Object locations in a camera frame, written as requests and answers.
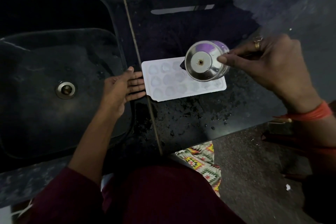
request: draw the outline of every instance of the black granite countertop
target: black granite countertop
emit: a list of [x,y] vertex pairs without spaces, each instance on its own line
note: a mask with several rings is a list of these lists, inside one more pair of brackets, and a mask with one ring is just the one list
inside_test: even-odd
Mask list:
[[[103,1],[113,14],[116,35],[128,65],[183,56],[186,49],[199,40],[216,39],[233,48],[252,34],[284,32],[300,39],[313,83],[321,96],[327,101],[335,99],[334,0],[126,0],[140,61],[123,0]],[[151,13],[188,6],[193,7],[188,12]],[[271,92],[242,71],[231,69],[225,80],[227,89],[222,92],[165,102],[150,101],[152,113],[148,112],[146,98],[136,102],[136,110],[142,110],[138,116],[142,118],[136,119],[128,139],[117,142],[109,150],[105,172],[112,171],[117,162],[125,165],[144,153],[159,156],[160,148],[163,154],[169,154],[261,124],[285,112]],[[69,159],[70,156],[63,156],[41,160],[1,173],[0,207],[35,196]]]

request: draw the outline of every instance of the drain strainer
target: drain strainer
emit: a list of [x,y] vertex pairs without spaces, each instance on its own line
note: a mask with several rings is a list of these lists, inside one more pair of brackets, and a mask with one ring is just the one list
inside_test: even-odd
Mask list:
[[75,96],[76,88],[71,82],[60,82],[56,86],[56,95],[61,99],[71,99]]

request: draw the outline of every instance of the white ice cube tray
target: white ice cube tray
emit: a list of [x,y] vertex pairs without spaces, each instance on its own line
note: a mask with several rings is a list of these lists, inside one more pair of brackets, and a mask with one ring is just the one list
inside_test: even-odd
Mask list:
[[161,102],[226,89],[224,77],[209,82],[192,79],[180,68],[184,57],[142,62],[147,95]]

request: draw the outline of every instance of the black sink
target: black sink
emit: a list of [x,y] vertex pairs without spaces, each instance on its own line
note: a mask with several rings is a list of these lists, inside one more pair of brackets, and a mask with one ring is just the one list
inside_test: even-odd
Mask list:
[[[100,0],[0,2],[2,150],[24,159],[68,154],[99,105],[104,79],[126,68],[109,10]],[[133,112],[128,103],[112,144],[132,128]]]

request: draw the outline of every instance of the gold ring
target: gold ring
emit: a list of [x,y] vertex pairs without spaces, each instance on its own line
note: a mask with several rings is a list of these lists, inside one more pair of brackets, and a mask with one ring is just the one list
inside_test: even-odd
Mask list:
[[260,42],[261,42],[262,40],[263,40],[263,37],[262,37],[262,36],[255,37],[255,38],[253,39],[253,41],[254,41],[254,46],[255,46],[257,52],[260,51]]

